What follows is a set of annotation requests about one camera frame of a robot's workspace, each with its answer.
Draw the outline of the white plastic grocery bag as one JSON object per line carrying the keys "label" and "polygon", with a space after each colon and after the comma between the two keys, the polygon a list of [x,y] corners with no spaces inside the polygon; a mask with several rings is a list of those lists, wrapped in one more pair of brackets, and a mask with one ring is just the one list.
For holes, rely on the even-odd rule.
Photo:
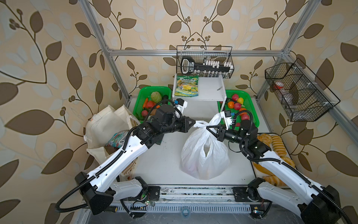
{"label": "white plastic grocery bag", "polygon": [[196,121],[195,130],[181,151],[180,169],[184,173],[199,180],[210,180],[229,167],[228,147],[207,130],[208,126],[218,125],[221,119],[218,113],[210,122]]}

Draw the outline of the Fox's candy bag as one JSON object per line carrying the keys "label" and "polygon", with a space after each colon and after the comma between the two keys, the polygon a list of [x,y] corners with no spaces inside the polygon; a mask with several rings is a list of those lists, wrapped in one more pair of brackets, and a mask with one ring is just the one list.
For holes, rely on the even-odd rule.
{"label": "Fox's candy bag", "polygon": [[123,130],[115,133],[113,137],[106,143],[106,146],[121,148],[124,145],[128,132],[128,130]]}

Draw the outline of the cream floral tote bag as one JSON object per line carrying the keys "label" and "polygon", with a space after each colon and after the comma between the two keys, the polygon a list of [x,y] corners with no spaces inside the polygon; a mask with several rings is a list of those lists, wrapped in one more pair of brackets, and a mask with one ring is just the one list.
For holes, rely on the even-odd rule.
{"label": "cream floral tote bag", "polygon": [[140,121],[124,105],[114,109],[108,105],[86,124],[84,141],[86,151],[102,164],[116,151],[115,147],[107,146],[110,139],[121,131],[128,131],[140,124]]}

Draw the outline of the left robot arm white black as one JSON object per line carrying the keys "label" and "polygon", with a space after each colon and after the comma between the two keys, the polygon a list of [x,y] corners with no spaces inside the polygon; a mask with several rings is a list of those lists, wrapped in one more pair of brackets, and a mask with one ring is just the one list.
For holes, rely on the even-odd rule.
{"label": "left robot arm white black", "polygon": [[[122,147],[104,163],[89,173],[80,172],[75,180],[77,186],[64,195],[55,205],[58,213],[71,212],[88,207],[92,214],[104,212],[113,200],[137,197],[145,185],[135,178],[132,181],[116,182],[117,177],[130,163],[154,144],[158,144],[166,133],[187,133],[196,123],[182,115],[177,107],[162,105],[150,121],[133,127],[126,135]],[[61,204],[77,191],[83,196],[84,204],[61,208]]]}

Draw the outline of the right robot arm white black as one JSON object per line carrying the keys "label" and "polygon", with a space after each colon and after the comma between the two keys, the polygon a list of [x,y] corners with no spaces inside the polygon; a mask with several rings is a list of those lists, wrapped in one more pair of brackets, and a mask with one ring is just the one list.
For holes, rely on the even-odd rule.
{"label": "right robot arm white black", "polygon": [[263,178],[256,178],[248,187],[260,198],[269,200],[301,217],[306,224],[334,224],[341,218],[352,221],[340,206],[338,191],[309,179],[281,159],[272,149],[257,139],[253,122],[244,121],[239,130],[223,125],[206,128],[218,141],[237,143],[240,152],[251,162],[261,165],[283,181],[292,192],[281,189]]}

